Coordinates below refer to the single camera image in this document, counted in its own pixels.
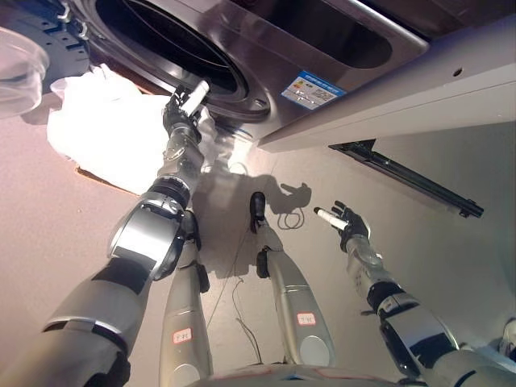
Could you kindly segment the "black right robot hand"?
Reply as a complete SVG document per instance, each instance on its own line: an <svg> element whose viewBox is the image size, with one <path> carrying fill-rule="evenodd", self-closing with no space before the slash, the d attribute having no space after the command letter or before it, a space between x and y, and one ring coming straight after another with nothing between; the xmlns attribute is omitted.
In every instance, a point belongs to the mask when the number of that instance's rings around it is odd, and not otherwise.
<svg viewBox="0 0 516 387"><path fill-rule="evenodd" d="M335 201L331 210L322 207L314 208L315 214L337 230L340 237L340 248L347 252L347 242L354 238L365 238L369 241L370 228L364 219L341 201Z"/></svg>

